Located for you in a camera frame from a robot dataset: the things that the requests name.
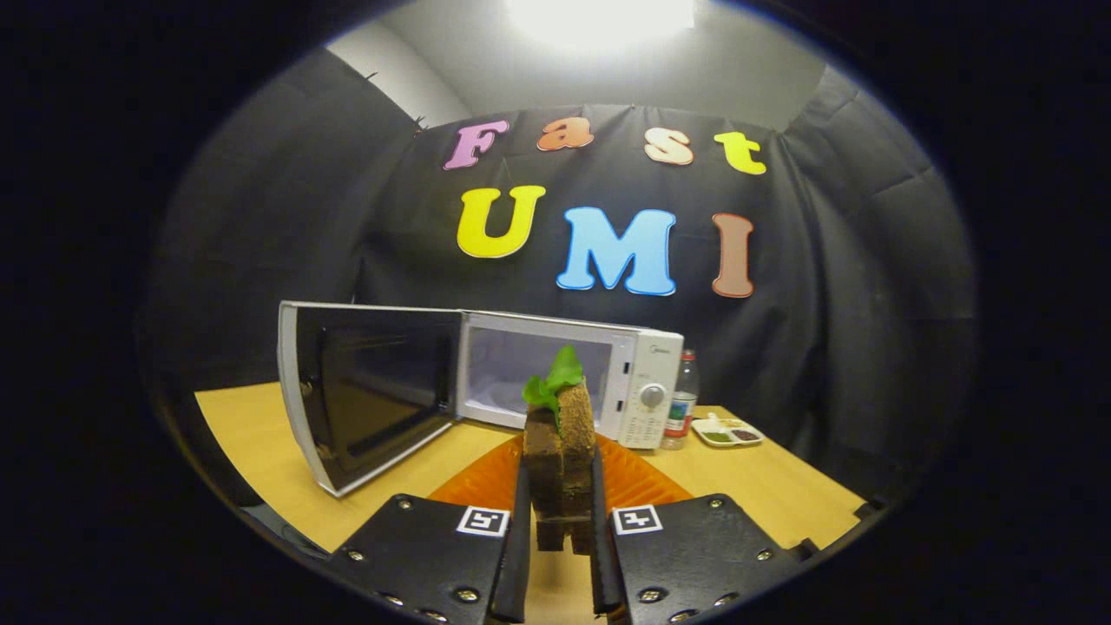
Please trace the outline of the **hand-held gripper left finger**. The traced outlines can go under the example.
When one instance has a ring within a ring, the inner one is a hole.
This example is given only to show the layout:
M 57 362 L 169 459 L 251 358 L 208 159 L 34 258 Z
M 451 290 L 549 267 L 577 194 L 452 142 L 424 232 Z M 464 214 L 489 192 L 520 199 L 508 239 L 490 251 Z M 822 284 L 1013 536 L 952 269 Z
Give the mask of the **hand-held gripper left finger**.
M 373 624 L 520 624 L 530 574 L 523 436 L 486 452 L 428 497 L 398 493 L 328 560 Z

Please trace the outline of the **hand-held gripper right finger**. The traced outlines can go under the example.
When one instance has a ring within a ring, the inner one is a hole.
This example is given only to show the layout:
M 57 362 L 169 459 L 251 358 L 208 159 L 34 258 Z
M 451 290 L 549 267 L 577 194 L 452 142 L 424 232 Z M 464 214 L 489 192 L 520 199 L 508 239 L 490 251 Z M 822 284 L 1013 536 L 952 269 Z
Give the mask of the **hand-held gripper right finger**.
M 737 624 L 803 567 L 723 493 L 689 497 L 634 452 L 595 438 L 595 613 L 610 624 Z

